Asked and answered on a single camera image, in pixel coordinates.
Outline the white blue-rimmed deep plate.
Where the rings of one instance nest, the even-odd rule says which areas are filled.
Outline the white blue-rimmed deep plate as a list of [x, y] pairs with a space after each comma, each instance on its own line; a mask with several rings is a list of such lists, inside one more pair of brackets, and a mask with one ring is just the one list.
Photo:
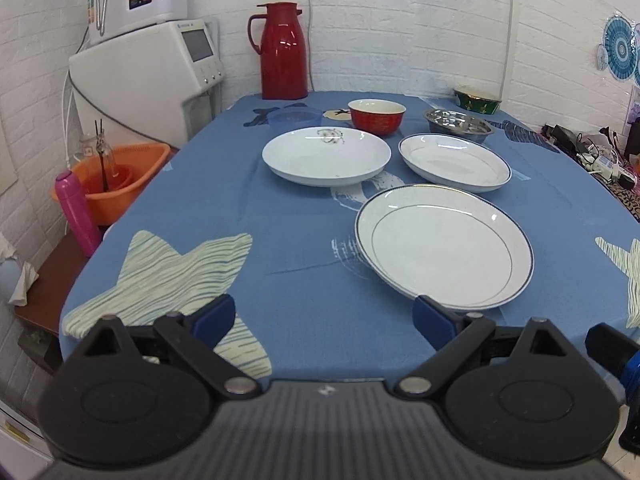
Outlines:
[[512, 177], [511, 167], [495, 152], [456, 136], [406, 136], [399, 142], [398, 152], [405, 164], [428, 182], [465, 192], [497, 191]]

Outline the stainless steel bowl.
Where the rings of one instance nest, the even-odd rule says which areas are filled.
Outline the stainless steel bowl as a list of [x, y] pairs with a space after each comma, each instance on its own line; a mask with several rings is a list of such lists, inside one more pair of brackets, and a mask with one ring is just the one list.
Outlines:
[[484, 143], [488, 136], [495, 132], [494, 127], [483, 119], [454, 110], [434, 108], [434, 110], [425, 112], [424, 118], [430, 124], [432, 133], [460, 136], [460, 138], [478, 144]]

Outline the white deep plate floral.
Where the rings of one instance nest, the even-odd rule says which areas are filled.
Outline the white deep plate floral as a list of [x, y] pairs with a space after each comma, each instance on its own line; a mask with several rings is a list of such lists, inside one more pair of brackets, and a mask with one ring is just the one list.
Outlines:
[[353, 128], [297, 129], [269, 141], [262, 160], [278, 177], [314, 188], [339, 188], [379, 174], [392, 158], [388, 144]]

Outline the red ceramic bowl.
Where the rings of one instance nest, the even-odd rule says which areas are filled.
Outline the red ceramic bowl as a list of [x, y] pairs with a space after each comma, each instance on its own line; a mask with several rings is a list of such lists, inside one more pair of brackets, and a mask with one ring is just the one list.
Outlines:
[[359, 99], [348, 103], [350, 119], [356, 129], [375, 136], [390, 136], [400, 127], [406, 108], [380, 99]]

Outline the blue translucent plastic bowl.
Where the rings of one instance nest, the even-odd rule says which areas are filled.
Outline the blue translucent plastic bowl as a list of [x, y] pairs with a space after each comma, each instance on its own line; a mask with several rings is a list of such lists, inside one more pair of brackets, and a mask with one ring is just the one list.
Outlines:
[[285, 106], [267, 115], [267, 122], [272, 128], [301, 129], [317, 127], [321, 124], [322, 110], [308, 106]]

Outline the brown wooden side table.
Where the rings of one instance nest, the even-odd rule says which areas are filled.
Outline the brown wooden side table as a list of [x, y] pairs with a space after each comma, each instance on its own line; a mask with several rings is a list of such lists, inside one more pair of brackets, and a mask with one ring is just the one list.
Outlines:
[[14, 314], [26, 325], [57, 337], [68, 293], [88, 261], [73, 234], [64, 235], [40, 266], [26, 306], [14, 307]]

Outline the crumpled white tissue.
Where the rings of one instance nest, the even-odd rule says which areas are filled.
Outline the crumpled white tissue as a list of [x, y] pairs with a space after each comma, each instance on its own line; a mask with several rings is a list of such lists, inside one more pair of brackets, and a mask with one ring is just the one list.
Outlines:
[[38, 280], [34, 266], [23, 261], [17, 250], [0, 235], [0, 296], [7, 306], [24, 307], [29, 289]]

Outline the orange plastic basin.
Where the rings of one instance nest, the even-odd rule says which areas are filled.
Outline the orange plastic basin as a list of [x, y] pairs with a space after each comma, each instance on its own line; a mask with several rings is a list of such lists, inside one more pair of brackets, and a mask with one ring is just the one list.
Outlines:
[[83, 159], [73, 166], [93, 222], [111, 226], [138, 198], [168, 161], [171, 149], [163, 143], [138, 143], [114, 147], [117, 176], [108, 170], [108, 190], [104, 191], [99, 157]]

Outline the pink water bottle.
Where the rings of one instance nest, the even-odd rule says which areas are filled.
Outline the pink water bottle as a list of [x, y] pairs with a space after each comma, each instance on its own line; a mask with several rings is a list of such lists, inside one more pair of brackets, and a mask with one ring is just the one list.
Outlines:
[[91, 217], [80, 181], [66, 170], [55, 178], [54, 192], [70, 229], [82, 251], [90, 258], [102, 242], [102, 234]]

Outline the white power strip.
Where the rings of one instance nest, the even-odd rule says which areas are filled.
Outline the white power strip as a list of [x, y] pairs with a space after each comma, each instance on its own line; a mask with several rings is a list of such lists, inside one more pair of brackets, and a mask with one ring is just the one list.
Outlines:
[[577, 158], [590, 174], [598, 176], [606, 183], [617, 182], [625, 188], [633, 188], [637, 184], [636, 175], [622, 165], [614, 155], [600, 153], [578, 153]]

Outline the glass bottle in basin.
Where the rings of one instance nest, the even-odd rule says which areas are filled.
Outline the glass bottle in basin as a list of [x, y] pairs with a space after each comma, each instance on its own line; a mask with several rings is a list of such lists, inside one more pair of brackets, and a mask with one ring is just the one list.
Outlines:
[[111, 145], [107, 143], [102, 119], [93, 122], [94, 133], [80, 137], [82, 154], [85, 158], [96, 156], [100, 166], [100, 182], [103, 192], [114, 191], [119, 178], [119, 168]]

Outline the green gold-rimmed bowl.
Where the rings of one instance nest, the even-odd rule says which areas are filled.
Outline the green gold-rimmed bowl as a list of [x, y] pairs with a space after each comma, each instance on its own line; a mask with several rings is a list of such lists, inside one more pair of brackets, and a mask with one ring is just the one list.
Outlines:
[[454, 96], [458, 101], [458, 107], [483, 115], [495, 115], [501, 104], [498, 98], [490, 94], [462, 87], [454, 88]]

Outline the white countertop appliance with screen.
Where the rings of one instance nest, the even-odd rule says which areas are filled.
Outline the white countertop appliance with screen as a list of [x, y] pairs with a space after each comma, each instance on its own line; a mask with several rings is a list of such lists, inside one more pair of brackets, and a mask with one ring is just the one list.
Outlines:
[[103, 129], [117, 145], [160, 142], [178, 150], [222, 111], [216, 18], [128, 32], [70, 58], [84, 136]]

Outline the red thermos jug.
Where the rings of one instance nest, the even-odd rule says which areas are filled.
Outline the red thermos jug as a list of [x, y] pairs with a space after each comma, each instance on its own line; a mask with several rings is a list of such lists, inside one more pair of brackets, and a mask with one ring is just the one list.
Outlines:
[[262, 14], [247, 21], [247, 38], [259, 56], [264, 100], [299, 100], [308, 96], [306, 41], [296, 2], [258, 4]]

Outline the blue round wall decoration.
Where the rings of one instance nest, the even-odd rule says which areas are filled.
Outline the blue round wall decoration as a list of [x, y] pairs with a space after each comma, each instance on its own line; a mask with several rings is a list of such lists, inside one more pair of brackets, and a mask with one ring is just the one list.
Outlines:
[[639, 24], [615, 14], [605, 23], [596, 51], [597, 70], [619, 81], [639, 84]]

